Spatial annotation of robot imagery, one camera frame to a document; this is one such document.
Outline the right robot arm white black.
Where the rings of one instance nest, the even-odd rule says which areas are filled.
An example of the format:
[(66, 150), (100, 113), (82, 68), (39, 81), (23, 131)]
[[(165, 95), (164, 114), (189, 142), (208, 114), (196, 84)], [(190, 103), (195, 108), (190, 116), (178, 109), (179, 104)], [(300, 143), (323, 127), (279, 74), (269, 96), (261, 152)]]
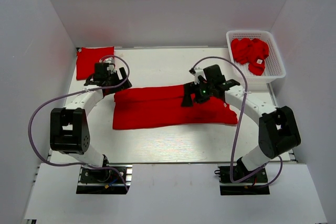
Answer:
[(234, 79), (226, 80), (219, 65), (201, 70), (190, 69), (194, 81), (183, 85), (182, 107), (202, 104), (210, 98), (218, 98), (240, 108), (239, 120), (248, 116), (258, 126), (258, 144), (238, 160), (231, 159), (229, 179), (231, 183), (250, 181), (269, 161), (301, 144), (301, 138), (292, 109), (267, 104), (251, 97)]

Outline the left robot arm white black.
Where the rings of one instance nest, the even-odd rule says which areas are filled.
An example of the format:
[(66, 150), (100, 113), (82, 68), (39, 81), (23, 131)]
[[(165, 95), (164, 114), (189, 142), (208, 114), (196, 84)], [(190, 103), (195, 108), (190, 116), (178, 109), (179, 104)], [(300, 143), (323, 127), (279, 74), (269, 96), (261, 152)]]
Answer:
[(93, 169), (93, 176), (101, 182), (110, 178), (111, 168), (106, 157), (90, 144), (87, 116), (106, 96), (131, 88), (129, 75), (129, 66), (121, 57), (106, 55), (94, 64), (94, 73), (82, 90), (69, 94), (75, 98), (50, 113), (50, 148)]

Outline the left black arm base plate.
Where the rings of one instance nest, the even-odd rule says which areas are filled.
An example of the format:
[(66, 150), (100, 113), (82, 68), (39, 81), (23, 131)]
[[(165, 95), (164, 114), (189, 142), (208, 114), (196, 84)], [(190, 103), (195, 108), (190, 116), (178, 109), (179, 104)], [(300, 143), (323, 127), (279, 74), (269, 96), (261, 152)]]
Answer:
[(82, 168), (79, 173), (76, 194), (78, 195), (126, 195), (131, 185), (132, 165), (117, 165), (113, 170), (93, 170)]

